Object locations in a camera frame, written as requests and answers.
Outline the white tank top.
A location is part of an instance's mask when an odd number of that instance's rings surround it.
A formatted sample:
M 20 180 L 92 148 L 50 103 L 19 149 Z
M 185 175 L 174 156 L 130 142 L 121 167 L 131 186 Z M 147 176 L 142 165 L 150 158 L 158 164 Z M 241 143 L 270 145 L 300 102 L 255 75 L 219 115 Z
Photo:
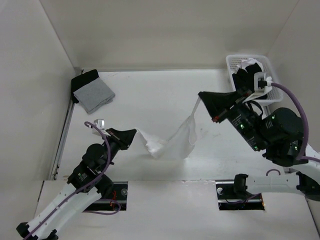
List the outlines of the white tank top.
M 180 161 L 186 159 L 197 142 L 195 113 L 200 104 L 198 98 L 191 114 L 167 140 L 137 128 L 137 133 L 147 152 L 156 160 Z

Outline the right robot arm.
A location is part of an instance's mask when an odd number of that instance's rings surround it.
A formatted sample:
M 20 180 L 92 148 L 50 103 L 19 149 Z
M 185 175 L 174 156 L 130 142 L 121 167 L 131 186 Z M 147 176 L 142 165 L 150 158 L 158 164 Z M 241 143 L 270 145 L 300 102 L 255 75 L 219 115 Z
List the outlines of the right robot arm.
M 201 91 L 198 96 L 214 123 L 228 120 L 253 151 L 264 151 L 263 158 L 277 166 L 291 168 L 293 172 L 273 177 L 239 173 L 227 193 L 243 200 L 262 193 L 293 193 L 319 201 L 320 163 L 305 155 L 302 118 L 285 107 L 263 117 L 255 111 L 255 108 L 262 110 L 261 105 L 246 99 L 249 94 L 249 90 Z

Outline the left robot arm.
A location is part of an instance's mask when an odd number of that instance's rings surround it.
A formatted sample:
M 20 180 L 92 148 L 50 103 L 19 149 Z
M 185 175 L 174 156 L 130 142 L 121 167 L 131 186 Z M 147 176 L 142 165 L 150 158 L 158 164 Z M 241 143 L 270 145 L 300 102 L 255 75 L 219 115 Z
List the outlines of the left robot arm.
M 95 201 L 108 199 L 114 183 L 105 172 L 116 154 L 130 147 L 136 133 L 136 129 L 114 128 L 101 132 L 104 142 L 87 148 L 57 196 L 34 219 L 20 223 L 16 228 L 18 234 L 24 240 L 57 240 L 70 220 Z

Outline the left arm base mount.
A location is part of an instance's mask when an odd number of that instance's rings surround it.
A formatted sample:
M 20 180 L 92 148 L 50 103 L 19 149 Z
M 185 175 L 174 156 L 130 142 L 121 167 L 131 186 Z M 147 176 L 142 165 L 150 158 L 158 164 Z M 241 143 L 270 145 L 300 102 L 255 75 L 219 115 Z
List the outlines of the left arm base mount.
M 119 210 L 119 206 L 114 203 L 117 201 L 120 204 L 120 211 L 127 210 L 127 198 L 128 198 L 128 182 L 114 182 L 110 194 L 103 197 L 96 202 L 88 206 L 84 211 L 112 213 Z

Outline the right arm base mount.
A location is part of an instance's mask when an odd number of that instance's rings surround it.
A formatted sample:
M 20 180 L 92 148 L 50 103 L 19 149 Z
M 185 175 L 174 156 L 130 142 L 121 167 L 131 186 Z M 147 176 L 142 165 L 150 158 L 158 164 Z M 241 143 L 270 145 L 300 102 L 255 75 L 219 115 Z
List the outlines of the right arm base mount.
M 262 194 L 245 193 L 239 195 L 234 192 L 232 180 L 215 182 L 218 209 L 220 211 L 253 211 L 265 210 Z

